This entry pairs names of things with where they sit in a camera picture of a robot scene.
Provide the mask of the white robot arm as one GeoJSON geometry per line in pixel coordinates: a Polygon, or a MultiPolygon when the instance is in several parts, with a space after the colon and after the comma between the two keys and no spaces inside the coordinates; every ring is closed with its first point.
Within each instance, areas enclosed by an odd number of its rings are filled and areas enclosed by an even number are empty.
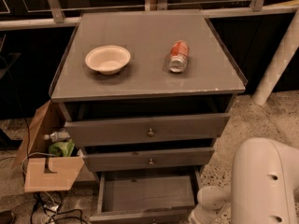
{"type": "Polygon", "coordinates": [[[268,138],[250,138],[235,152],[231,183],[197,193],[191,224],[211,224],[226,210],[232,224],[298,224],[299,149],[268,138]]]}

